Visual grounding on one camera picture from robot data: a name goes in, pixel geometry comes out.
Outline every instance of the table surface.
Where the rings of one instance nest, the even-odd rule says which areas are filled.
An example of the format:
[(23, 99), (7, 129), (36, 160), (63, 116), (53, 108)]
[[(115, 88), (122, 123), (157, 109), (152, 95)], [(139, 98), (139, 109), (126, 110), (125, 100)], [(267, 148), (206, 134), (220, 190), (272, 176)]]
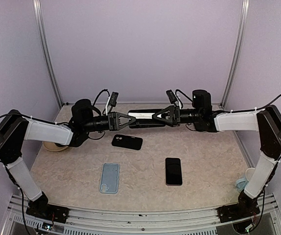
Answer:
[[(164, 104), (118, 104), (114, 111), (163, 108)], [(57, 121), (68, 121), (64, 106)], [(143, 138), (140, 151), (111, 145), (115, 134)], [(91, 133), (96, 138), (98, 133)], [(165, 184), (165, 159), (180, 158), (183, 184)], [(117, 194), (99, 192), (104, 163), (118, 163)], [(232, 132), (193, 132), (185, 125), (106, 132), (78, 148), (48, 152), (42, 146), (31, 169), (50, 203), (87, 209), (151, 212), (220, 206), (237, 202), (235, 181), (246, 162)]]

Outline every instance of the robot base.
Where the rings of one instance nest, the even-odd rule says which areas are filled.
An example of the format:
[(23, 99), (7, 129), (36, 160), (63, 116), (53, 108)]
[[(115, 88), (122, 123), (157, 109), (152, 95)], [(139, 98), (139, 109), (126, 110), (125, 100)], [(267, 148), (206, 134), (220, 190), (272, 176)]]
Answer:
[(26, 210), (26, 214), (40, 218), (40, 219), (45, 219), (45, 220), (65, 224), (67, 221), (68, 215), (69, 215), (69, 209), (66, 207), (47, 204), (46, 213), (39, 213), (37, 210), (34, 210), (31, 207), (28, 207)]
[(253, 207), (251, 211), (242, 211), (242, 212), (239, 208), (239, 204), (222, 206), (218, 208), (218, 216), (220, 218), (221, 223), (248, 218), (253, 216), (254, 213), (256, 214), (260, 213), (259, 207)]

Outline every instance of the purple wall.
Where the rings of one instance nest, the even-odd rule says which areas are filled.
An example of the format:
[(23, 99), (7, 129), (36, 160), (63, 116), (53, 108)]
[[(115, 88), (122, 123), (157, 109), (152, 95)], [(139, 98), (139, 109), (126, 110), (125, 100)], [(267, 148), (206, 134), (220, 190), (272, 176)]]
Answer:
[[(58, 112), (33, 12), (33, 2), (0, 0), (0, 115), (15, 108), (52, 120)], [(24, 144), (31, 167), (39, 142)], [(0, 225), (14, 189), (0, 164)]]
[(206, 89), (219, 103), (241, 6), (242, 0), (43, 0), (63, 100), (94, 99), (109, 88), (120, 93), (119, 102), (168, 102), (165, 91), (180, 88), (189, 95)]
[[(281, 93), (281, 0), (251, 1), (229, 109), (263, 106)], [(275, 103), (281, 112), (281, 98)], [(253, 162), (259, 157), (258, 133), (239, 132)], [(281, 164), (270, 183), (281, 210)]]

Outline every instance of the white cup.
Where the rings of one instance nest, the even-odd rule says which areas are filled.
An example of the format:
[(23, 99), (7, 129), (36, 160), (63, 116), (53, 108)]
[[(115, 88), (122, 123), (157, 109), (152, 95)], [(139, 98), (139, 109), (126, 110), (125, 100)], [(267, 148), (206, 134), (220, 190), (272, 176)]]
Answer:
[(249, 182), (255, 172), (255, 168), (251, 167), (245, 171), (245, 178)]

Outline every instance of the black phone case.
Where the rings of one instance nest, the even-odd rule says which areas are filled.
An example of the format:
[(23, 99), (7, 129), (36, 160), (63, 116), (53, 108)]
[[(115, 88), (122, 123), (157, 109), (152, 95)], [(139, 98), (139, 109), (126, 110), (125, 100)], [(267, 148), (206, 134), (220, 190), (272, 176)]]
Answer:
[(182, 169), (179, 158), (165, 159), (165, 182), (167, 185), (182, 185)]
[(140, 150), (142, 145), (142, 138), (125, 135), (115, 135), (111, 144), (112, 146), (116, 147)]

